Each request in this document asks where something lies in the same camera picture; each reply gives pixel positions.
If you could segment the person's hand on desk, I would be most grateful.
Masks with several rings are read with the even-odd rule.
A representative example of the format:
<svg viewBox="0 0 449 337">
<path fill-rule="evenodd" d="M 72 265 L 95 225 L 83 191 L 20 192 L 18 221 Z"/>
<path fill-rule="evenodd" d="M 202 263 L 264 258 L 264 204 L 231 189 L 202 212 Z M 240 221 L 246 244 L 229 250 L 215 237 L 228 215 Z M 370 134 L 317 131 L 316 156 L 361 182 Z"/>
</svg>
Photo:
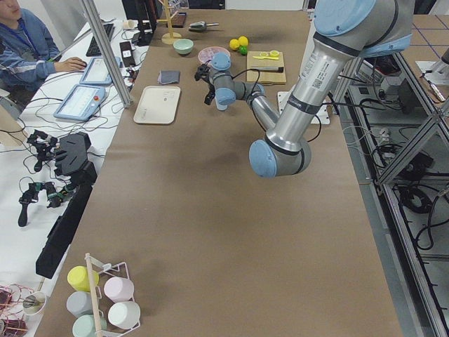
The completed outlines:
<svg viewBox="0 0 449 337">
<path fill-rule="evenodd" d="M 80 58 L 68 58 L 65 61 L 59 62 L 58 67 L 61 72 L 72 72 L 84 70 L 87 63 Z"/>
</svg>

